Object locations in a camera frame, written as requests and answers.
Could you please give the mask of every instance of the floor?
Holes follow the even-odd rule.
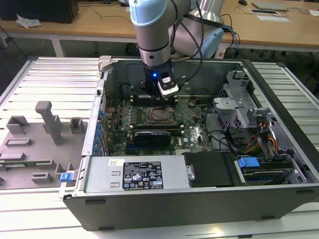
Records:
[[[50,40],[15,38],[14,41],[24,53],[35,49],[28,53],[27,56],[55,56]],[[99,42],[98,44],[99,55],[126,55],[125,43]],[[96,57],[93,42],[63,41],[63,46],[67,57]],[[232,53],[233,49],[225,55],[225,58],[230,58]],[[267,62],[265,59],[266,53],[264,56],[261,56],[263,53],[265,52],[262,50],[251,51],[249,49],[241,49],[237,59],[249,59],[254,62]],[[2,94],[14,76],[18,73],[24,62],[25,58],[12,41],[8,43],[7,49],[0,49],[0,94]],[[281,52],[277,51],[268,62],[285,63],[286,66],[297,76],[297,78],[304,83],[314,70],[314,65],[319,64],[319,54],[313,58],[310,53],[286,52],[286,55],[283,56],[281,55]],[[307,87],[313,91],[316,83],[316,79],[311,77],[307,83]]]

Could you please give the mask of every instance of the yellow wire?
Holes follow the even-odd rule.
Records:
[[[270,137],[269,137],[268,139],[269,139],[269,140],[271,140],[271,142],[272,142],[272,143],[273,143],[273,145],[274,145],[275,153],[276,153],[276,154],[278,154],[278,153],[277,153],[277,147],[276,147],[276,144],[275,144],[274,139],[273,139],[273,138],[270,138]]]
[[[251,147],[251,148],[248,149],[245,153],[249,153],[249,152],[255,150],[257,147],[259,147],[259,144],[256,144],[255,146]]]

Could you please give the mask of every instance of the open computer chassis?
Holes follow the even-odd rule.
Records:
[[[319,195],[318,151],[250,61],[205,60],[167,101],[139,88],[140,60],[101,62],[76,187],[63,197],[84,229],[276,219]]]

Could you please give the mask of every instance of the blue cable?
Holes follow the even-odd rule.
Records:
[[[231,56],[231,59],[233,59],[234,58],[234,56],[235,56],[235,53],[237,52],[237,50],[238,50],[238,47],[239,47],[239,41],[238,41],[238,39],[237,39],[237,36],[236,36],[236,34],[234,33],[234,31],[232,30],[232,29],[230,29],[230,27],[229,26],[227,26],[227,25],[224,25],[231,33],[232,33],[232,35],[235,37],[235,39],[236,39],[236,41],[237,41],[237,46],[236,46],[236,48],[235,48],[235,51],[234,51],[234,53],[233,53],[233,55]]]

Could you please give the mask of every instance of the green circuit board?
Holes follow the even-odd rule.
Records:
[[[109,130],[112,133],[110,155],[175,155],[187,151],[213,151],[212,143],[203,124],[206,105],[195,105],[190,108],[189,102],[190,99],[181,99],[175,107],[165,107],[166,112],[172,116],[170,119],[171,127],[167,129],[148,128],[151,124],[151,120],[148,121],[150,117],[162,119],[161,116],[156,115],[160,112],[157,107],[134,107],[129,102],[121,102],[115,110],[116,124],[110,126]],[[134,134],[140,131],[170,132],[170,145],[161,148],[135,148]]]

